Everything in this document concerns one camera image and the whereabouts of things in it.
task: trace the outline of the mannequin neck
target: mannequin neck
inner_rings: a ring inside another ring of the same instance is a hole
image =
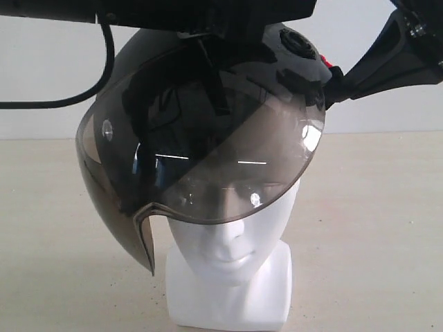
[[[171,319],[178,325],[225,331],[278,331],[291,301],[288,245],[279,241],[254,277],[239,286],[216,284],[193,273],[177,246],[166,262]]]

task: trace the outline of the black helmet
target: black helmet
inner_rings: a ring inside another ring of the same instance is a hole
[[[282,24],[251,45],[138,31],[76,137],[102,220],[154,274],[149,216],[218,224],[265,208],[314,155],[329,78],[315,48]]]

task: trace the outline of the mannequin nose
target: mannequin nose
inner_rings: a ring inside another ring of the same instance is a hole
[[[214,227],[214,240],[222,244],[228,244],[244,233],[244,222],[242,219],[215,225]]]

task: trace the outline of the white backdrop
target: white backdrop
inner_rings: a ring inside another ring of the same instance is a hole
[[[348,71],[367,51],[393,10],[389,0],[318,0],[314,16],[287,23]],[[113,28],[120,50],[136,32]],[[105,62],[99,26],[0,17],[0,100],[55,100],[96,83]],[[326,132],[443,129],[443,84],[388,91],[337,104]],[[0,139],[73,138],[92,100],[65,109],[2,110]]]

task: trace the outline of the white mannequin head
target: white mannequin head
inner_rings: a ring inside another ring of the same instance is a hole
[[[191,270],[201,279],[239,286],[260,269],[291,216],[300,181],[270,206],[221,225],[197,225],[168,219],[172,235]]]

